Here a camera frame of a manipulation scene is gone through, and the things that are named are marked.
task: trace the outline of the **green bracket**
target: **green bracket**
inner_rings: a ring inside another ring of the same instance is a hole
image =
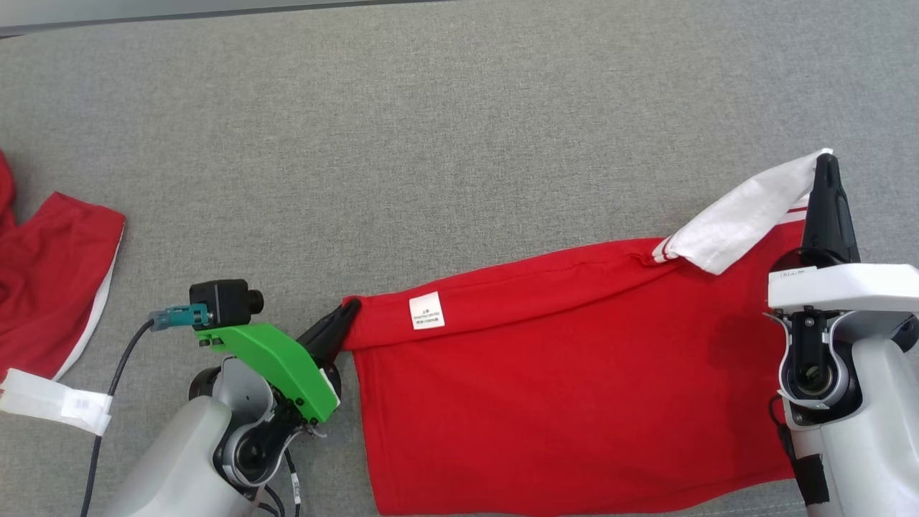
[[[216,352],[228,352],[265,377],[310,423],[325,422],[340,404],[332,385],[296,340],[268,323],[195,332]]]

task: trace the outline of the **blue cable connector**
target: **blue cable connector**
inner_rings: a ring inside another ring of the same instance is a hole
[[[153,320],[151,332],[171,327],[207,325],[210,322],[205,304],[177,305],[163,311],[154,311],[150,313],[150,319]]]

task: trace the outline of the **robotic arm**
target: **robotic arm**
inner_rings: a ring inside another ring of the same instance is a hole
[[[290,442],[340,404],[335,358],[358,300],[298,339],[250,323],[264,301],[245,281],[193,285],[189,302],[207,308],[194,326],[199,345],[232,356],[195,377],[189,402],[125,478],[108,517],[251,515]]]
[[[815,170],[802,246],[769,275],[785,330],[779,434],[811,517],[919,515],[919,270],[862,264],[836,158]]]

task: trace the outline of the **red garment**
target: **red garment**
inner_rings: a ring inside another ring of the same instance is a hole
[[[802,218],[721,276],[637,239],[362,297],[346,347],[380,513],[675,511],[792,477],[762,313]],[[444,326],[413,329],[434,292]]]
[[[101,314],[124,215],[55,192],[16,227],[14,197],[0,153],[0,380],[9,368],[57,378]]]

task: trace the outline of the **gray fabric surface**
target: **gray fabric surface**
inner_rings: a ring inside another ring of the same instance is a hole
[[[470,0],[0,40],[19,220],[54,190],[128,217],[105,314],[62,381],[105,391],[147,312],[195,281],[248,279],[298,333],[345,294],[666,235],[822,146],[863,257],[916,263],[917,22],[908,0]],[[217,360],[187,331],[141,342],[93,514]],[[329,438],[293,447],[310,516],[376,514],[344,364]],[[76,515],[91,442],[0,415],[0,515]],[[781,482],[677,515],[805,512]]]

